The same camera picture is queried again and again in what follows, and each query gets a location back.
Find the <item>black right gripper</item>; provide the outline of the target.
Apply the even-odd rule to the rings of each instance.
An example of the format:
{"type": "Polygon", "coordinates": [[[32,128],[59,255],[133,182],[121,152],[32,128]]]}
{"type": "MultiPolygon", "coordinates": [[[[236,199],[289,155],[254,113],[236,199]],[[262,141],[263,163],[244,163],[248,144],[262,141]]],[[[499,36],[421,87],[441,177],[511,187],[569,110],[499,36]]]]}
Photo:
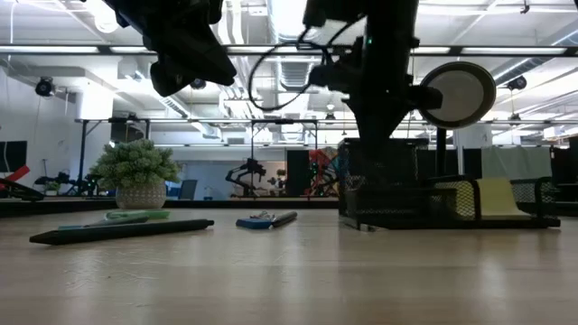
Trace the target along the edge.
{"type": "Polygon", "coordinates": [[[350,90],[348,104],[362,140],[385,140],[410,111],[441,107],[442,92],[415,85],[407,73],[411,52],[419,45],[417,38],[406,44],[366,38],[356,50],[359,77],[350,90]]]}

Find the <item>blue chair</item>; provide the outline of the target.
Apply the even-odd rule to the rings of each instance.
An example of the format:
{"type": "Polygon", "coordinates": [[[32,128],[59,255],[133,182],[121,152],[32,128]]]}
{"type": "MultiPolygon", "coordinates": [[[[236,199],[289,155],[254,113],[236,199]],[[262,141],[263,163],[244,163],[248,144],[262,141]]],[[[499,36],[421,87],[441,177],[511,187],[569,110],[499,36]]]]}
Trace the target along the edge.
{"type": "Polygon", "coordinates": [[[184,180],[179,191],[179,200],[194,200],[197,189],[197,180],[184,180]]]}

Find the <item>black background panel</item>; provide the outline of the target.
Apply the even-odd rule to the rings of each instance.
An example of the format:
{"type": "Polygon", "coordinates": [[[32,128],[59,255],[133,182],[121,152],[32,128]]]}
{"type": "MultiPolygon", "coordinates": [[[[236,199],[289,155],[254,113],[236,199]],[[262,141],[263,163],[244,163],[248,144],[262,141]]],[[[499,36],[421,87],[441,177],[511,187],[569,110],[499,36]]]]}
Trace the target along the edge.
{"type": "Polygon", "coordinates": [[[291,150],[287,152],[285,189],[290,197],[304,195],[310,188],[310,158],[307,150],[291,150]]]}

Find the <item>black wall monitor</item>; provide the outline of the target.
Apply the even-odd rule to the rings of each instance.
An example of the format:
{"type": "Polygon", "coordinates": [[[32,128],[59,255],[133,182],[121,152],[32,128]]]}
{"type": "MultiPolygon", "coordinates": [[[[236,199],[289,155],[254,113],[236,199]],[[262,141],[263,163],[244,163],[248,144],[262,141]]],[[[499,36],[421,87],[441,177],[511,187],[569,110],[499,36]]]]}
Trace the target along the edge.
{"type": "Polygon", "coordinates": [[[15,172],[26,165],[27,142],[0,142],[0,172],[15,172]]]}

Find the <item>long black pen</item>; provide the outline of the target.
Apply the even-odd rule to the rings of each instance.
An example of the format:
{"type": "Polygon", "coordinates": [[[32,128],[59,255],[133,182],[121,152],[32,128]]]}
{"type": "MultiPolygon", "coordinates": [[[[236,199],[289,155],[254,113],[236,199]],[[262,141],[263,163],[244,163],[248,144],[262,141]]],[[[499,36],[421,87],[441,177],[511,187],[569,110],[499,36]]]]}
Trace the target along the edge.
{"type": "Polygon", "coordinates": [[[30,243],[50,246],[78,244],[127,237],[146,237],[161,234],[203,230],[214,225],[213,220],[191,219],[161,223],[139,223],[103,227],[81,227],[52,230],[29,238],[30,243]]]}

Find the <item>black mesh desk organizer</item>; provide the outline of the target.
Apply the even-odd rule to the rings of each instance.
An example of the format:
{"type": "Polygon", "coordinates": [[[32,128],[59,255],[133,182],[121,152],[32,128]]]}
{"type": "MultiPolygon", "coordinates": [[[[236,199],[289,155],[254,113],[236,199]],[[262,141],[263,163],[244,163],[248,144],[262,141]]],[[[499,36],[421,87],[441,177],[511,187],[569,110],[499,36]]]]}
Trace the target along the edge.
{"type": "Polygon", "coordinates": [[[527,220],[483,220],[478,179],[435,174],[425,139],[388,139],[366,156],[357,138],[340,142],[339,214],[355,228],[558,228],[551,179],[509,180],[527,220]]]}

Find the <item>blue eraser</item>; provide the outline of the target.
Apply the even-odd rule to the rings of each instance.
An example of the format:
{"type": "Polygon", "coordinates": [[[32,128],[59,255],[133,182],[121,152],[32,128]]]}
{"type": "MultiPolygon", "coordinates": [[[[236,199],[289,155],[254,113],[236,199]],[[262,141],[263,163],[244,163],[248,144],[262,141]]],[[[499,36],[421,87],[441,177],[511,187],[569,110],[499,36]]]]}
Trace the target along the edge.
{"type": "Polygon", "coordinates": [[[239,228],[260,230],[269,229],[272,226],[272,222],[269,219],[239,218],[236,221],[236,226],[239,228]]]}

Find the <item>short black marker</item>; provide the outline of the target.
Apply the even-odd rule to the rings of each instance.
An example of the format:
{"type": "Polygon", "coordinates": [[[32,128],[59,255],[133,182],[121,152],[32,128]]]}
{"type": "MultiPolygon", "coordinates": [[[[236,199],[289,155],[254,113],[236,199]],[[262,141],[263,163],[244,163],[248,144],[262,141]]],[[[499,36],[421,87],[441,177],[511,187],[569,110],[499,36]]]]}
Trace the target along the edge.
{"type": "Polygon", "coordinates": [[[297,219],[298,213],[296,211],[289,211],[280,215],[275,215],[271,220],[271,226],[273,228],[279,228],[293,222],[297,219]]]}

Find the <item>teal pen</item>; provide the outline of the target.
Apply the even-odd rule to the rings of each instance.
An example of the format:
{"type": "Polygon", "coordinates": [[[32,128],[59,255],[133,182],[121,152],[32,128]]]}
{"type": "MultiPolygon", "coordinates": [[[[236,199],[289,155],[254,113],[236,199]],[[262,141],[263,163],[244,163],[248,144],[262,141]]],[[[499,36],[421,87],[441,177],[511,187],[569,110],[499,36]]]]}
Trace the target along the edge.
{"type": "Polygon", "coordinates": [[[147,216],[103,219],[103,220],[100,220],[98,222],[87,224],[87,225],[59,226],[58,230],[72,230],[72,229],[79,229],[79,228],[98,228],[98,227],[138,224],[138,223],[145,223],[148,219],[149,218],[147,216]]]}

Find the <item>red background object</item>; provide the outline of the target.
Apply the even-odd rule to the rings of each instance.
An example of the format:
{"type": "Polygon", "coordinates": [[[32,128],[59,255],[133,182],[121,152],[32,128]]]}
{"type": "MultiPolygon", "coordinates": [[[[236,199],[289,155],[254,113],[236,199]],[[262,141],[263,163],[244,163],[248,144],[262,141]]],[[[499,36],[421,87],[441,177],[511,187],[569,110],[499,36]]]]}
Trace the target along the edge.
{"type": "MultiPolygon", "coordinates": [[[[18,182],[29,172],[30,172],[30,168],[28,166],[24,165],[24,166],[20,167],[19,169],[17,169],[15,172],[6,176],[5,179],[8,181],[12,181],[12,182],[18,182]]],[[[5,190],[5,189],[6,189],[6,186],[4,184],[0,183],[0,190],[5,190]]]]}

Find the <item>yellow sticky note pad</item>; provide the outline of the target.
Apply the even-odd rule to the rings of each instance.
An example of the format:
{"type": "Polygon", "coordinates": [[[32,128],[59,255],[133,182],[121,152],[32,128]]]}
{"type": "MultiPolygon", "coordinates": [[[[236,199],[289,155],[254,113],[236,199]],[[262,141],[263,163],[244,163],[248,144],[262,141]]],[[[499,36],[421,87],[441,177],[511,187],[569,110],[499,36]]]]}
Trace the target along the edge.
{"type": "Polygon", "coordinates": [[[527,220],[531,215],[517,207],[510,181],[507,178],[482,178],[480,210],[483,220],[527,220]]]}

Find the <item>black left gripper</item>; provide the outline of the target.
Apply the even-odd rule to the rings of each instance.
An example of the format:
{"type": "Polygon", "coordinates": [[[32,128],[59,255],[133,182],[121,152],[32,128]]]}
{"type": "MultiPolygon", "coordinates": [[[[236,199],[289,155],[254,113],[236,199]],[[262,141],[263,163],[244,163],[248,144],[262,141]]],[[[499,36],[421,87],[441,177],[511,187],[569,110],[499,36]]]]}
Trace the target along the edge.
{"type": "Polygon", "coordinates": [[[155,91],[169,97],[195,79],[230,86],[237,70],[211,26],[222,17],[223,0],[102,0],[117,23],[142,35],[161,55],[150,67],[155,91]]]}

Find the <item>grey partition panel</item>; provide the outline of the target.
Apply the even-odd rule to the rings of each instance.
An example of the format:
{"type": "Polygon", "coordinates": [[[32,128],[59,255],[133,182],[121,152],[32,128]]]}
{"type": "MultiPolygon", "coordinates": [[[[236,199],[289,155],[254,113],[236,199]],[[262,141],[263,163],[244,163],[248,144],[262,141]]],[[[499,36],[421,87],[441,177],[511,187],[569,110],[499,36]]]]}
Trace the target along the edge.
{"type": "Polygon", "coordinates": [[[551,177],[548,147],[487,147],[481,149],[483,178],[509,180],[551,177]]]}

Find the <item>black gooseneck desk lamp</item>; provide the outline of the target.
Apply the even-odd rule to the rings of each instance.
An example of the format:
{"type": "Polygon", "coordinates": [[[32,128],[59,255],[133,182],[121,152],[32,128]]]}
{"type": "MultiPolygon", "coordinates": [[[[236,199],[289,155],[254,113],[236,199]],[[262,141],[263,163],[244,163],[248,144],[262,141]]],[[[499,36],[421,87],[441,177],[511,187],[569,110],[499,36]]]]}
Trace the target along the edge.
{"type": "Polygon", "coordinates": [[[497,86],[491,74],[468,61],[445,63],[431,70],[420,85],[436,95],[419,112],[428,124],[436,127],[435,174],[447,174],[447,135],[452,144],[463,149],[460,131],[476,125],[493,108],[497,86]]]}

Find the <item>green potted plant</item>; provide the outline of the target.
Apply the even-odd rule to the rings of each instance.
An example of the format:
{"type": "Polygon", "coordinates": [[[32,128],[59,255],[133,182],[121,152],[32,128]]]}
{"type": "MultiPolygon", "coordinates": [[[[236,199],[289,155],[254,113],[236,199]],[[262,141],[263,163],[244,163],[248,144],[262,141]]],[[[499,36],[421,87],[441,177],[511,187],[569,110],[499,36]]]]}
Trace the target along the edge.
{"type": "Polygon", "coordinates": [[[170,148],[139,139],[107,144],[90,168],[98,185],[115,191],[120,209],[160,209],[167,198],[166,182],[179,182],[181,166],[172,159],[170,148]]]}

